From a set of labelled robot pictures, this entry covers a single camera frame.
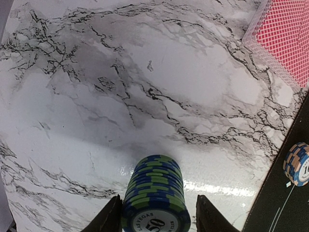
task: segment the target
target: poker chip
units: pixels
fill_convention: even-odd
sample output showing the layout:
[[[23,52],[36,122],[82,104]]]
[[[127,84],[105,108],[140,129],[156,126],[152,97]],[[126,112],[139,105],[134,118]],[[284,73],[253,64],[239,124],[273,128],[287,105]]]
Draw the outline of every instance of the poker chip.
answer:
[[[309,145],[299,142],[291,147],[283,162],[285,175],[296,186],[309,182]]]
[[[188,232],[183,176],[172,158],[153,155],[134,169],[122,207],[125,232]]]

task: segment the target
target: black felt mat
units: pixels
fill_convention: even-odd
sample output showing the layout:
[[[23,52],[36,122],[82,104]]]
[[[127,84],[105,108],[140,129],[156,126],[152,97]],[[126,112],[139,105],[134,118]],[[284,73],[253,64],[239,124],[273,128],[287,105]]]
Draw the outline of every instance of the black felt mat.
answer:
[[[309,144],[309,95],[271,167],[243,232],[309,232],[309,184],[287,187],[283,161],[298,142]]]

